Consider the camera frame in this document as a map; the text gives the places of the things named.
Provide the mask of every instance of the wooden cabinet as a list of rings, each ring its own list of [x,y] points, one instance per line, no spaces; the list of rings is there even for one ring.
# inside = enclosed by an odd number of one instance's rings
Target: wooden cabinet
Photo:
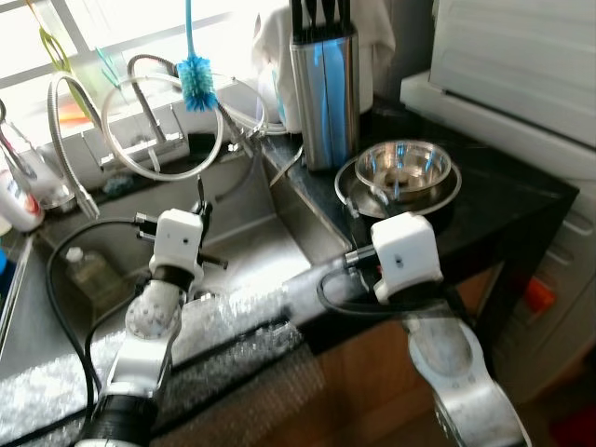
[[[471,314],[491,277],[486,271],[458,286]],[[429,411],[432,392],[410,362],[407,338],[388,321],[318,356],[325,389],[259,445],[363,447]]]

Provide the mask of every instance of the white appliance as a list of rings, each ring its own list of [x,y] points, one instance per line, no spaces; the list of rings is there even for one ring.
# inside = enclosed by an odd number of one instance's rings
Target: white appliance
[[[528,319],[520,301],[494,347],[530,400],[596,343],[596,2],[440,0],[431,70],[401,101],[580,188],[536,272],[554,306]]]

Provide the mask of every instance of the wall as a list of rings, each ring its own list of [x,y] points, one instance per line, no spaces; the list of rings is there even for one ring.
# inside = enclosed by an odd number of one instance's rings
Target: wall
[[[398,103],[401,79],[430,68],[433,0],[386,0],[386,5],[396,37],[396,52],[391,63],[375,74],[374,93]]]

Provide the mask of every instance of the kitchen sink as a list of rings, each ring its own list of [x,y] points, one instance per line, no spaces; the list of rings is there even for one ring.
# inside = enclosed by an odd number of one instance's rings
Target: kitchen sink
[[[202,175],[207,200],[213,203],[209,233],[203,251],[228,262],[228,268],[206,264],[204,294],[227,294],[254,283],[280,284],[313,264],[320,264],[349,250],[325,217],[285,178],[269,188],[276,173],[266,157],[255,161],[249,179],[227,194],[251,166],[245,156],[220,162]],[[101,218],[133,217],[136,212],[158,216],[172,208],[190,210],[196,203],[196,180],[156,183],[140,192],[100,205]],[[17,301],[0,357],[0,380],[32,366],[72,353],[47,301],[44,267],[63,238],[88,220],[80,213],[47,220],[29,240]],[[153,246],[137,238],[136,229],[110,225],[81,236],[72,246],[100,252],[126,280],[121,299],[126,299],[138,275],[146,270]],[[77,287],[65,276],[65,262],[55,268],[58,300],[79,339],[91,324],[91,309]],[[102,333],[123,327],[115,316]]]

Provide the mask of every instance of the plastic bottle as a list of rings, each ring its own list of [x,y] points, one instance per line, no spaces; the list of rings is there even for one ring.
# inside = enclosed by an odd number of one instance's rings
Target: plastic bottle
[[[120,303],[123,279],[96,251],[83,252],[72,247],[66,253],[66,275],[87,296],[93,308],[93,320]]]
[[[44,221],[44,211],[13,179],[9,170],[0,171],[0,210],[2,216],[22,233],[35,230]]]

